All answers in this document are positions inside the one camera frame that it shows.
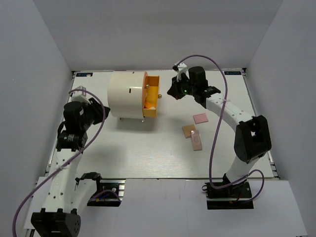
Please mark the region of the yellow drawer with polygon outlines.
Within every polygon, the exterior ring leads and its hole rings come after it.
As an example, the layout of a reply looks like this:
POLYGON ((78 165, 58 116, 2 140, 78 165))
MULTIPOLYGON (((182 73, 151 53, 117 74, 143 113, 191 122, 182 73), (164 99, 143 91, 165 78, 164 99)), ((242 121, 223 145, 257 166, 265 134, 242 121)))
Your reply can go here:
POLYGON ((143 116, 155 118, 158 111, 159 76, 145 76, 143 116))

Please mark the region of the yellow sunscreen tube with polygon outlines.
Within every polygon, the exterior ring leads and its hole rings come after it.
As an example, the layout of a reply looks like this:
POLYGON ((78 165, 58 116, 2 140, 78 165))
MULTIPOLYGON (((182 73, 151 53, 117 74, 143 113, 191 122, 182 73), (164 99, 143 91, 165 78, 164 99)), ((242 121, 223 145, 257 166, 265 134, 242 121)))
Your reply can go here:
POLYGON ((147 97, 145 100, 145 108, 150 109, 152 107, 157 107, 157 100, 158 100, 158 87, 151 86, 147 89, 147 97))

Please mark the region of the white cylindrical drawer organizer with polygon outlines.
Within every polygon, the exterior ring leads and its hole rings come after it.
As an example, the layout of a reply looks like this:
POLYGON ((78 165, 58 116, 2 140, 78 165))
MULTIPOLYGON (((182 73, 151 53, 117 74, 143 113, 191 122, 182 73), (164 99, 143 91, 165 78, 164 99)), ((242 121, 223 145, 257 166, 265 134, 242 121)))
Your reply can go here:
POLYGON ((107 89, 111 114, 123 119, 143 119, 147 72, 114 71, 107 89))

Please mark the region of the white egg-shaped bottle brown cap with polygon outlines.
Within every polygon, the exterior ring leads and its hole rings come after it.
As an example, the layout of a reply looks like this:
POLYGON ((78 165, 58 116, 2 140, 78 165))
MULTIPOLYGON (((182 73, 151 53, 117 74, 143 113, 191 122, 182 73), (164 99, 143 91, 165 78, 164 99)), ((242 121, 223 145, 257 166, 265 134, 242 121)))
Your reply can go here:
POLYGON ((154 99, 154 94, 147 89, 146 98, 144 103, 145 109, 155 110, 156 109, 156 101, 154 99))

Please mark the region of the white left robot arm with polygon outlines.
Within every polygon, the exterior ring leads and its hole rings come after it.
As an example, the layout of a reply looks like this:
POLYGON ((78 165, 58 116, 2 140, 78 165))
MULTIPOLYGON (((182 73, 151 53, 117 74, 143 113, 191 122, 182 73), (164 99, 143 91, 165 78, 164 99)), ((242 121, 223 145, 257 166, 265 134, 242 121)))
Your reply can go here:
POLYGON ((91 144, 87 131, 92 125, 104 125, 110 108, 100 100, 79 96, 64 106, 64 121, 57 132, 53 157, 54 171, 47 197, 31 223, 41 237, 76 237, 81 228, 80 213, 89 198, 104 192, 101 175, 96 172, 78 178, 76 171, 83 150, 91 144))

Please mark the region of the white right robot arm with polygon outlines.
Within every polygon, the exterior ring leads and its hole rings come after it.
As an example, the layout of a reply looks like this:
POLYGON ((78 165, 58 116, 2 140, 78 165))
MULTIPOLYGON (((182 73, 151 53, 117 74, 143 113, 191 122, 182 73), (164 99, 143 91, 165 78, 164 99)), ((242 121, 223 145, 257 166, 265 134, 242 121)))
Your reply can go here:
POLYGON ((254 164, 272 148, 268 121, 263 115, 253 116, 239 109, 218 88, 210 86, 203 67, 187 68, 181 63, 173 66, 173 70, 177 75, 172 78, 168 95, 177 100, 193 96, 235 132, 236 157, 221 186, 227 196, 234 197, 241 191, 240 184, 247 179, 254 164))

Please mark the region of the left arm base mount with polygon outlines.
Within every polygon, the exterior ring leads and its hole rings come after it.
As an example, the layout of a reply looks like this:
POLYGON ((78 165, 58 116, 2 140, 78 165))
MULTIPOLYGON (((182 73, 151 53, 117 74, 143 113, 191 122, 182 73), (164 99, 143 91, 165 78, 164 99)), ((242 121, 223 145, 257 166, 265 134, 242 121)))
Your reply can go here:
POLYGON ((125 180, 101 179, 97 191, 91 196, 87 206, 119 207, 123 199, 125 180))

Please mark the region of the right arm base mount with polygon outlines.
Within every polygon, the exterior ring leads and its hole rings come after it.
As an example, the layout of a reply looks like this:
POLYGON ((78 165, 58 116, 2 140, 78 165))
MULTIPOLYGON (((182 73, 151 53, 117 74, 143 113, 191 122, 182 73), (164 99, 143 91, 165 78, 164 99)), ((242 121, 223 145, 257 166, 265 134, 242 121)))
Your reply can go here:
POLYGON ((229 186, 224 189, 214 189, 210 183, 205 183, 202 190, 206 193, 208 210, 237 210, 253 209, 250 185, 247 181, 243 184, 229 186))

